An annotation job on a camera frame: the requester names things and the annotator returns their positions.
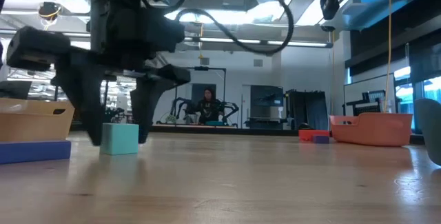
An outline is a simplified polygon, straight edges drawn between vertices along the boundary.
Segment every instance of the chair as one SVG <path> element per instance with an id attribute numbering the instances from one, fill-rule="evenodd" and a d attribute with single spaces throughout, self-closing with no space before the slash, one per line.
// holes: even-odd
<path id="1" fill-rule="evenodd" d="M 432 99 L 418 99 L 415 108 L 429 158 L 441 165 L 441 104 Z"/>

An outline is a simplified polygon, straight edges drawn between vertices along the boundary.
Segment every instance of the orange tray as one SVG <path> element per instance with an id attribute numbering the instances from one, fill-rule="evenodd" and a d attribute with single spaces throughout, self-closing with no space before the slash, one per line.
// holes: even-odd
<path id="1" fill-rule="evenodd" d="M 361 145 L 408 145 L 412 114 L 362 113 L 360 116 L 330 116 L 336 141 Z"/>

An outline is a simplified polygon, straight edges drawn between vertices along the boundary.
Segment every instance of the blue block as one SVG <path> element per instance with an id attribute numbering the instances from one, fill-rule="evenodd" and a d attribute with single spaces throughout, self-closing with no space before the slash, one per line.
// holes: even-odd
<path id="1" fill-rule="evenodd" d="M 104 123 L 100 153 L 108 155 L 138 153 L 139 127 L 135 124 Z"/>
<path id="2" fill-rule="evenodd" d="M 70 141 L 0 143 L 0 164 L 70 158 Z"/>
<path id="3" fill-rule="evenodd" d="M 323 135 L 313 135 L 312 141 L 316 144 L 329 144 L 329 137 Z"/>

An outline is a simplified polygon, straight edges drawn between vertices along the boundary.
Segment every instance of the ceiling light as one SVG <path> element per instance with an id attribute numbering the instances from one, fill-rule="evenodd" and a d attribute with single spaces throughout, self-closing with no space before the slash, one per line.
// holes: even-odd
<path id="1" fill-rule="evenodd" d="M 269 45 L 282 45 L 283 41 L 268 41 Z M 315 43 L 315 42 L 302 42 L 302 41 L 290 41 L 288 46 L 302 46 L 311 48 L 326 48 L 326 43 Z"/>
<path id="2" fill-rule="evenodd" d="M 399 77 L 403 77 L 403 76 L 407 76 L 411 74 L 411 67 L 407 66 L 405 68 L 396 70 L 393 75 L 395 78 L 399 78 Z"/>
<path id="3" fill-rule="evenodd" d="M 16 30 L 2 29 L 0 30 L 0 34 L 15 34 Z"/>
<path id="4" fill-rule="evenodd" d="M 0 14 L 38 14 L 35 10 L 2 10 Z"/>
<path id="5" fill-rule="evenodd" d="M 242 43 L 248 43 L 248 44 L 259 44 L 260 41 L 259 40 L 244 40 L 244 39 L 239 39 L 240 42 Z"/>
<path id="6" fill-rule="evenodd" d="M 346 4 L 348 1 L 349 1 L 349 0 L 342 0 L 342 1 L 340 2 L 340 8 L 343 7 L 343 6 L 345 6 L 345 4 Z"/>
<path id="7" fill-rule="evenodd" d="M 232 39 L 225 38 L 207 38 L 207 37 L 188 37 L 186 41 L 193 42 L 219 42 L 219 43 L 234 43 Z M 261 45 L 282 45 L 283 41 L 259 41 L 249 39 L 239 39 L 240 42 L 245 44 L 261 44 Z M 309 48 L 328 48 L 328 43 L 321 42 L 304 42 L 304 41 L 290 41 L 287 46 L 295 47 L 309 47 Z"/>
<path id="8" fill-rule="evenodd" d="M 15 78 L 8 78 L 8 81 L 32 81 L 37 83 L 50 83 L 49 79 L 15 79 Z"/>
<path id="9" fill-rule="evenodd" d="M 78 38 L 90 38 L 89 33 L 80 33 L 80 32 L 64 32 L 65 36 L 68 37 L 78 37 Z"/>
<path id="10" fill-rule="evenodd" d="M 46 92 L 29 92 L 30 96 L 52 96 L 52 94 L 46 93 Z"/>
<path id="11" fill-rule="evenodd" d="M 90 42 L 87 42 L 87 41 L 71 41 L 70 45 L 78 47 L 78 48 L 90 50 Z"/>
<path id="12" fill-rule="evenodd" d="M 313 26 L 323 19 L 320 0 L 314 0 L 297 21 L 297 26 Z"/>
<path id="13" fill-rule="evenodd" d="M 173 11 L 165 15 L 168 19 L 175 20 L 176 15 L 180 12 L 180 10 Z M 207 10 L 207 13 L 212 15 L 213 18 L 224 25 L 228 24 L 244 24 L 244 23 L 252 23 L 253 17 L 249 16 L 245 11 L 233 11 L 233 10 Z M 205 24 L 213 23 L 213 20 L 206 17 L 205 15 L 195 15 L 192 13 L 184 14 L 181 19 L 181 22 L 200 22 Z"/>
<path id="14" fill-rule="evenodd" d="M 222 39 L 222 38 L 199 38 L 200 41 L 208 41 L 208 42 L 226 42 L 233 43 L 232 39 Z"/>

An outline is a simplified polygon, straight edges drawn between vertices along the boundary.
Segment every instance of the yellow cable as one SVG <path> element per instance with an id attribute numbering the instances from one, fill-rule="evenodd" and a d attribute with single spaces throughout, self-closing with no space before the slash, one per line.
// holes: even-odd
<path id="1" fill-rule="evenodd" d="M 334 44 L 332 46 L 332 87 L 331 87 L 331 115 L 334 114 L 334 97 L 336 95 L 335 93 L 335 81 L 336 81 L 336 31 L 332 31 L 332 43 Z"/>
<path id="2" fill-rule="evenodd" d="M 50 21 L 48 22 L 48 24 L 47 24 L 47 25 L 44 25 L 44 30 L 45 30 L 45 31 L 48 31 L 49 27 L 52 26 L 52 25 L 54 25 L 54 22 L 52 21 L 53 19 L 54 19 L 53 16 L 50 17 Z"/>
<path id="3" fill-rule="evenodd" d="M 387 97 L 389 92 L 389 74 L 391 73 L 392 60 L 392 0 L 389 0 L 389 60 L 387 63 L 386 95 L 384 98 L 384 113 L 387 112 Z"/>

